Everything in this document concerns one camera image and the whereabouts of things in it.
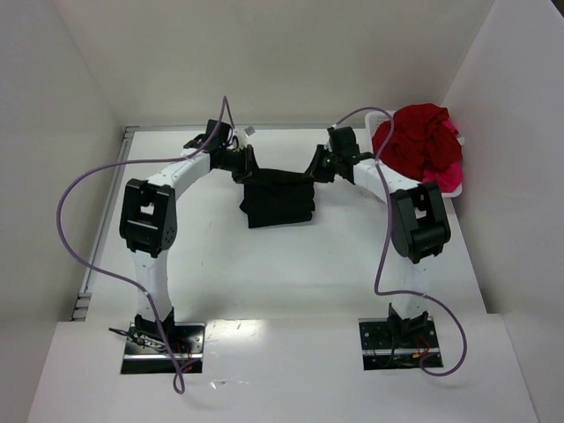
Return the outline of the black t shirt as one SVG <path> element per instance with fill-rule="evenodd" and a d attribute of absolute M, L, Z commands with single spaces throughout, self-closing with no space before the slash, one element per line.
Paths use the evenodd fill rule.
<path fill-rule="evenodd" d="M 259 169 L 242 184 L 240 209 L 250 229 L 300 224 L 313 218 L 314 180 L 306 174 Z"/>

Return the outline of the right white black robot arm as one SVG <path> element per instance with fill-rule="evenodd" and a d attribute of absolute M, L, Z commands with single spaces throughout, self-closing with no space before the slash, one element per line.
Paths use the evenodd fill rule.
<path fill-rule="evenodd" d="M 380 160 L 362 152 L 352 128 L 328 128 L 329 140 L 318 145 L 306 174 L 315 182 L 333 182 L 338 175 L 349 183 L 367 189 L 387 206 L 387 224 L 381 258 L 375 276 L 375 294 L 390 297 L 387 324 L 396 339 L 420 334 L 428 321 L 422 306 L 425 294 L 419 284 L 424 278 L 421 262 L 442 253 L 451 231 L 442 193 L 434 182 L 394 187 Z M 393 248 L 407 261 L 404 282 L 399 288 L 380 289 L 387 255 Z"/>

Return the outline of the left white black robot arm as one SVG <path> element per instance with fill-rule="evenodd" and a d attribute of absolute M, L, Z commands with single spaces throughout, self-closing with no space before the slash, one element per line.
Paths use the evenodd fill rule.
<path fill-rule="evenodd" d="M 178 234 L 177 200 L 213 169 L 239 182 L 257 169 L 249 138 L 255 128 L 239 129 L 210 120 L 206 132 L 190 140 L 179 159 L 147 179 L 125 185 L 119 234 L 130 251 L 138 296 L 136 333 L 173 344 L 180 336 L 174 321 L 167 277 L 167 256 Z"/>

